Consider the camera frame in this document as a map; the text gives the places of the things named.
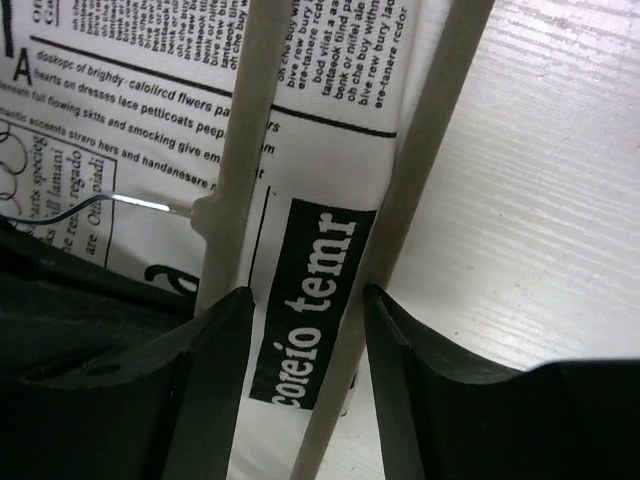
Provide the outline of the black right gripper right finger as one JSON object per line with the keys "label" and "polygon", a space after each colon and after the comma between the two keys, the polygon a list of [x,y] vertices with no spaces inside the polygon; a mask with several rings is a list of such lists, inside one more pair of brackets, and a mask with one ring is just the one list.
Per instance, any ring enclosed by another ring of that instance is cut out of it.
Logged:
{"label": "black right gripper right finger", "polygon": [[382,288],[364,321],[389,479],[635,479],[639,363],[519,371],[422,324]]}

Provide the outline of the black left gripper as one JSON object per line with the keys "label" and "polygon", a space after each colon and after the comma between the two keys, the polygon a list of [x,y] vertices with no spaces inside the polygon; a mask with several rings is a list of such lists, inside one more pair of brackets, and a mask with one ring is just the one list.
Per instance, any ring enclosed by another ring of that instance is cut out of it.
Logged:
{"label": "black left gripper", "polygon": [[52,377],[189,321],[193,299],[1,225],[1,374]]}

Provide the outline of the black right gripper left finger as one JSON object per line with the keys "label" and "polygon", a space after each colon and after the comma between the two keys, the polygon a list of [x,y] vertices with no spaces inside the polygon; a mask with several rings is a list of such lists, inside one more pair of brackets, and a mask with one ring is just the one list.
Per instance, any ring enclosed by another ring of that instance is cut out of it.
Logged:
{"label": "black right gripper left finger", "polygon": [[239,287],[142,344],[25,355],[1,374],[5,479],[222,479],[251,340]]}

